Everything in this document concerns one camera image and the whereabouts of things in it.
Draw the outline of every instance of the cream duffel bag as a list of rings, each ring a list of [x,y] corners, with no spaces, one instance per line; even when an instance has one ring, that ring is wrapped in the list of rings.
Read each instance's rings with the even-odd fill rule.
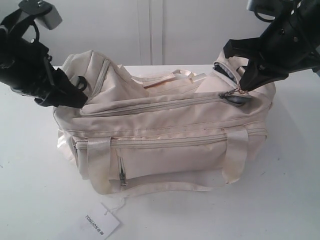
[[[266,140],[276,92],[273,83],[237,92],[237,69],[247,63],[221,53],[219,71],[141,78],[94,51],[71,55],[62,70],[73,84],[85,77],[88,100],[82,109],[54,109],[58,146],[100,194],[209,191],[234,183]]]

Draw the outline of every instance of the white table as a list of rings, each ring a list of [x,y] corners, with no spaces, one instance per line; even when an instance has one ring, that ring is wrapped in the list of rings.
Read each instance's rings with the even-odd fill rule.
[[[130,66],[133,75],[211,65]],[[52,109],[0,85],[0,239],[50,240],[99,202],[57,151]],[[235,184],[212,192],[162,192],[126,201],[110,240],[320,239],[320,78],[311,71],[277,84],[269,138]]]

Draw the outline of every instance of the white wall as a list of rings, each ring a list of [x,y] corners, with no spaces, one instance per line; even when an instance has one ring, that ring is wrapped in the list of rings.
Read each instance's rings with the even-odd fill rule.
[[[258,37],[268,26],[247,0],[47,1],[63,19],[54,30],[39,27],[54,65],[90,49],[125,65],[211,64],[228,39]],[[19,2],[1,0],[0,18]]]
[[[268,26],[248,0],[163,0],[163,63],[211,64],[228,39],[259,37]]]

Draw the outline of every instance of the beige fabric bag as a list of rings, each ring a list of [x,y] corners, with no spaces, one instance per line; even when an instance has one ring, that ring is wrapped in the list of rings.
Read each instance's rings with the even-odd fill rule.
[[[236,69],[248,61],[221,53],[216,63],[239,81]],[[86,78],[88,101],[82,109],[55,108],[58,147],[100,194],[209,191],[234,183],[266,140],[273,83],[238,94],[251,100],[236,105],[220,94],[237,84],[214,70],[139,78],[93,51],[69,56],[62,69],[74,84]]]

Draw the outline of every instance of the paper tag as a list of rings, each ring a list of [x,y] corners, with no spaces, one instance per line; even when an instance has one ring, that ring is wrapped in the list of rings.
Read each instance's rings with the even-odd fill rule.
[[[102,205],[99,204],[55,240],[105,240],[120,222]]]

